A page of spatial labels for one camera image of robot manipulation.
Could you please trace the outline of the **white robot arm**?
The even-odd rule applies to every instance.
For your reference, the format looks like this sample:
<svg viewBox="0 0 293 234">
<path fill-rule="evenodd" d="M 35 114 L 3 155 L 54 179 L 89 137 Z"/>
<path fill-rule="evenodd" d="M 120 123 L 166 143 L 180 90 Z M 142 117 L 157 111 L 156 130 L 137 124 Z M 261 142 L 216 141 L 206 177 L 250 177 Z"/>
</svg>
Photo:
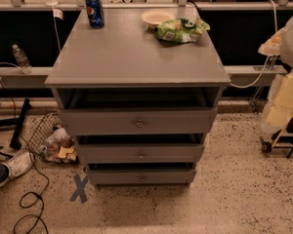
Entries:
<svg viewBox="0 0 293 234">
<path fill-rule="evenodd" d="M 276 75 L 273 79 L 262 114 L 261 131 L 274 134 L 293 117 L 293 16 L 258 52 L 268 57 L 280 56 L 282 64 L 290 68 L 285 76 Z"/>
</svg>

